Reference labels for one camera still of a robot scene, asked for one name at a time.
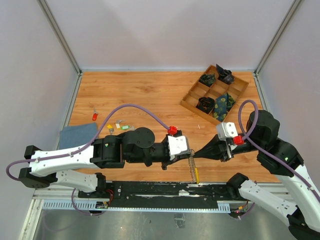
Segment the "large keyring with yellow handle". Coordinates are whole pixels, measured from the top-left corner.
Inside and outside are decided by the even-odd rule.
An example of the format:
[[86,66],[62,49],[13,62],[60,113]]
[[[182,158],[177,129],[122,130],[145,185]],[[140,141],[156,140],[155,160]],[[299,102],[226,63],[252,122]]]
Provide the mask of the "large keyring with yellow handle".
[[190,155],[188,158],[188,165],[189,165],[189,169],[190,169],[190,175],[191,175],[191,179],[194,183],[199,184],[200,183],[200,178],[199,178],[199,173],[198,173],[198,169],[196,167],[196,163],[194,160],[194,154],[195,151],[193,149],[190,150]]

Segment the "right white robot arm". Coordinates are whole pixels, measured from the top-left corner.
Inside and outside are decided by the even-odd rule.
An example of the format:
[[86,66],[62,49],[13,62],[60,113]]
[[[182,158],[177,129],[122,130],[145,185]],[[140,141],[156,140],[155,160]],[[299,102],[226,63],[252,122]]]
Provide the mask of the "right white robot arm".
[[253,129],[248,138],[237,134],[234,123],[217,125],[217,134],[195,158],[226,162],[237,154],[257,151],[257,161],[288,191],[293,202],[284,200],[259,187],[247,176],[236,173],[226,183],[227,196],[232,200],[246,199],[264,208],[289,229],[297,240],[320,238],[320,192],[310,178],[298,150],[278,137],[280,122],[266,110],[259,110],[257,121],[252,112],[246,128]]

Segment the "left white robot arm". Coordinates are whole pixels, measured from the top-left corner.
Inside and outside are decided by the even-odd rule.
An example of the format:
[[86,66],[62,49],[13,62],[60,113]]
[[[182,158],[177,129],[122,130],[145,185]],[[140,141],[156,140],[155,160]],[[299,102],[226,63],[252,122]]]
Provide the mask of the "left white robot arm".
[[18,181],[28,188],[58,185],[101,198],[109,192],[106,177],[101,172],[85,174],[79,169],[122,169],[125,163],[143,163],[147,167],[160,163],[166,170],[167,166],[190,156],[188,139],[180,130],[156,142],[150,129],[139,127],[119,135],[107,135],[89,145],[62,150],[43,151],[28,146],[25,158],[29,166],[19,171]]

